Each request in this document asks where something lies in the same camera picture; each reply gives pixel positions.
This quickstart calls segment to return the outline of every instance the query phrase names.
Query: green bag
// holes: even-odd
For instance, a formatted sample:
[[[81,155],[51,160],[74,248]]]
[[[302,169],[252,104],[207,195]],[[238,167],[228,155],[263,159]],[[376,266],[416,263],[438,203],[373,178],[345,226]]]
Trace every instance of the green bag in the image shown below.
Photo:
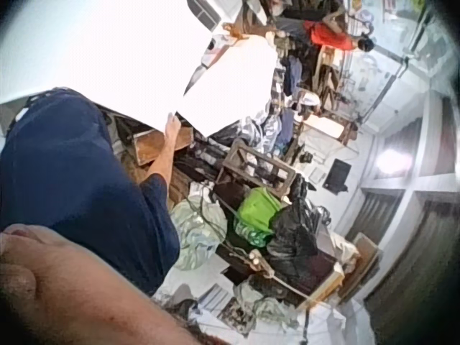
[[[281,202],[265,188],[254,188],[238,209],[235,232],[256,247],[265,247],[267,236],[273,234],[270,219],[281,209]]]

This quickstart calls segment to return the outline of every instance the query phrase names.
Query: person in red shirt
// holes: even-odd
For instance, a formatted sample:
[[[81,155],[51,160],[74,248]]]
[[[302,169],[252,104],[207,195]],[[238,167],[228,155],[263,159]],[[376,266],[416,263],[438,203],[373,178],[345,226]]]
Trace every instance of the person in red shirt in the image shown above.
[[[277,17],[274,27],[266,26],[264,30],[261,27],[253,27],[248,33],[264,36],[268,31],[276,31],[279,35],[285,32],[295,40],[307,45],[328,45],[340,50],[359,48],[365,52],[370,52],[374,49],[374,42],[368,36],[353,36],[337,24],[335,18],[345,11],[345,8],[341,6],[338,11],[326,15],[319,22]]]

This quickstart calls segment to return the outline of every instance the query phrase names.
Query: red shirt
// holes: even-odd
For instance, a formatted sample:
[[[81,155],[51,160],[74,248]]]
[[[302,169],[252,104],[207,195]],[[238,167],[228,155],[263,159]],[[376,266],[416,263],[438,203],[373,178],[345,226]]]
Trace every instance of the red shirt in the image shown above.
[[[328,28],[323,22],[310,22],[306,20],[303,27],[307,32],[310,32],[311,42],[315,45],[328,45],[340,50],[353,50],[353,40],[351,37],[342,32],[336,34]]]

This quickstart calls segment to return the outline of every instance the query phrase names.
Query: navy blue t-shirt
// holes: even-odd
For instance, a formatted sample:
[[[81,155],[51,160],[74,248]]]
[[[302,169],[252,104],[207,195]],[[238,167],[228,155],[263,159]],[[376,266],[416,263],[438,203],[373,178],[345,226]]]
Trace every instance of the navy blue t-shirt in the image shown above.
[[[0,156],[0,229],[47,226],[90,249],[146,294],[179,255],[167,186],[133,183],[116,159],[101,112],[74,91],[29,108]]]

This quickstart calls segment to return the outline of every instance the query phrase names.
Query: bright light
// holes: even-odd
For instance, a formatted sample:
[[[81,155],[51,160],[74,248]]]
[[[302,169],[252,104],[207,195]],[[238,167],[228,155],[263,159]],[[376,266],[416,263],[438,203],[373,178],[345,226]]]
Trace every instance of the bright light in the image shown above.
[[[340,135],[344,131],[344,126],[326,117],[317,117],[316,115],[310,115],[308,119],[305,121],[305,123],[308,126],[314,127],[333,138],[340,137]]]
[[[388,149],[377,159],[377,167],[385,174],[393,174],[404,170],[409,170],[412,165],[412,157]]]

